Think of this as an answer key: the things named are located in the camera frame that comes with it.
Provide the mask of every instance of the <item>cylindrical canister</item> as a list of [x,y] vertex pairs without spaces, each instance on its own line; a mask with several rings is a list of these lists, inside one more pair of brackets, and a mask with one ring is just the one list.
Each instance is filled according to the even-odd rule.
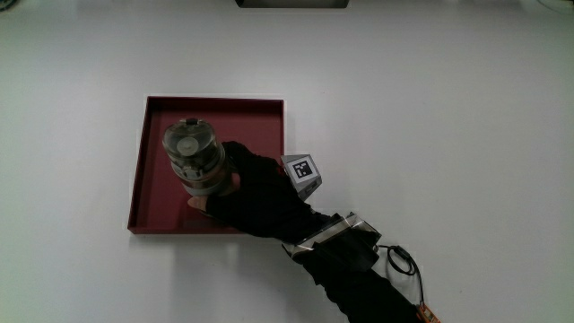
[[163,148],[190,195],[211,195],[230,186],[230,165],[209,123],[196,118],[180,120],[165,130]]

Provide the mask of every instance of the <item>black glove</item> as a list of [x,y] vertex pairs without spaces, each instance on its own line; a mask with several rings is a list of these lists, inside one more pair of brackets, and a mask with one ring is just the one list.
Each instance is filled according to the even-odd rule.
[[329,216],[313,213],[301,201],[276,160],[258,156],[243,144],[223,143],[240,177],[239,190],[209,196],[206,212],[232,227],[257,236],[296,243],[318,231]]

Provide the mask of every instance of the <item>black cable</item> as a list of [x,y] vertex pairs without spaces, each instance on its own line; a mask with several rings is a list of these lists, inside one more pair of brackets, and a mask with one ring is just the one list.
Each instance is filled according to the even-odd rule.
[[[387,259],[388,262],[391,264],[391,266],[399,273],[401,274],[405,274],[405,275],[417,275],[419,278],[419,289],[421,291],[421,305],[424,304],[424,291],[422,290],[422,277],[421,277],[421,271],[419,270],[419,267],[416,265],[416,262],[414,261],[413,257],[411,257],[411,255],[406,252],[405,249],[403,249],[403,247],[401,246],[384,246],[384,245],[377,245],[375,248],[375,251],[378,251],[378,248],[387,248]],[[402,258],[404,261],[406,261],[406,263],[409,265],[409,269],[408,270],[403,270],[403,268],[401,268],[400,266],[398,266],[395,262],[395,260],[393,260],[393,257],[391,256],[391,251],[394,251],[400,258]]]
[[554,8],[552,8],[552,7],[550,7],[548,4],[545,4],[545,3],[542,2],[541,0],[536,0],[536,2],[537,2],[538,4],[543,5],[546,9],[554,11],[555,13],[569,14],[569,13],[560,12],[560,11],[558,11],[558,10],[556,10],[556,9],[554,9]]

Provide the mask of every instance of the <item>white surface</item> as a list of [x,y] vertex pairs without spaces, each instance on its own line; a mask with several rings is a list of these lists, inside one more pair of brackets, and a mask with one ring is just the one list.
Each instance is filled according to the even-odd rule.
[[21,0],[0,44],[0,322],[344,322],[273,240],[126,230],[150,93],[284,98],[310,202],[406,246],[444,323],[571,322],[571,16]]

